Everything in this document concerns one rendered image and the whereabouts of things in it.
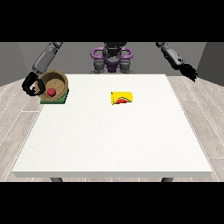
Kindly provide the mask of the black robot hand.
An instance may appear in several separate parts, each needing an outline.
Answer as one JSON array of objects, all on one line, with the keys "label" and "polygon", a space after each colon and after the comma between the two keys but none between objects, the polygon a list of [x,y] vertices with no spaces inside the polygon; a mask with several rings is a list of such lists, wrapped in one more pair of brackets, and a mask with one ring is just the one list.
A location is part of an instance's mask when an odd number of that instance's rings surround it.
[{"label": "black robot hand", "polygon": [[[36,92],[35,87],[31,88],[31,85],[34,84],[35,82],[38,83],[39,88],[38,92]],[[42,95],[46,91],[46,86],[44,82],[34,72],[30,72],[28,76],[24,79],[22,89],[29,96],[36,96],[36,95]]]},{"label": "black robot hand", "polygon": [[179,71],[191,81],[196,81],[198,76],[197,71],[190,64],[183,64]]}]

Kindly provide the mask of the brown wooden bowl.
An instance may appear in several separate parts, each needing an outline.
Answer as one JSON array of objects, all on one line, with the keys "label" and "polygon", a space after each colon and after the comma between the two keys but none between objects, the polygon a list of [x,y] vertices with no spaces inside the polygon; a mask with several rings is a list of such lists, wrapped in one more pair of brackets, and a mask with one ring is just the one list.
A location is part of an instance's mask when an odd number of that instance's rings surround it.
[{"label": "brown wooden bowl", "polygon": [[[41,100],[54,102],[62,98],[68,90],[68,79],[60,70],[47,70],[39,78],[45,85],[45,92],[39,96]],[[56,91],[55,96],[49,96],[47,90],[53,88]]]}]

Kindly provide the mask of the green square pad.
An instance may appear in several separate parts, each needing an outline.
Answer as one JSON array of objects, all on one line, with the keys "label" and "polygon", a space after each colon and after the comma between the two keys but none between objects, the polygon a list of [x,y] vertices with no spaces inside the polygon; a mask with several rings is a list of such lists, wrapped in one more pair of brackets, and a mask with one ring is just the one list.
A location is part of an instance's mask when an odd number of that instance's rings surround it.
[{"label": "green square pad", "polygon": [[40,104],[65,104],[67,100],[67,96],[69,93],[69,89],[67,89],[66,93],[58,100],[56,101],[45,101],[45,100],[40,100]]}]

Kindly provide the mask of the yellow cup with melon print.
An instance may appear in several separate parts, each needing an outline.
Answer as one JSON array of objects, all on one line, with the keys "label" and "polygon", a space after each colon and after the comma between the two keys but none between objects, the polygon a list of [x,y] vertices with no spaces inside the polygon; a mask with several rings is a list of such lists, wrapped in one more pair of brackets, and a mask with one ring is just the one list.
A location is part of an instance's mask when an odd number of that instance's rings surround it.
[{"label": "yellow cup with melon print", "polygon": [[133,94],[131,92],[115,92],[110,95],[110,100],[113,105],[127,103],[133,101]]}]

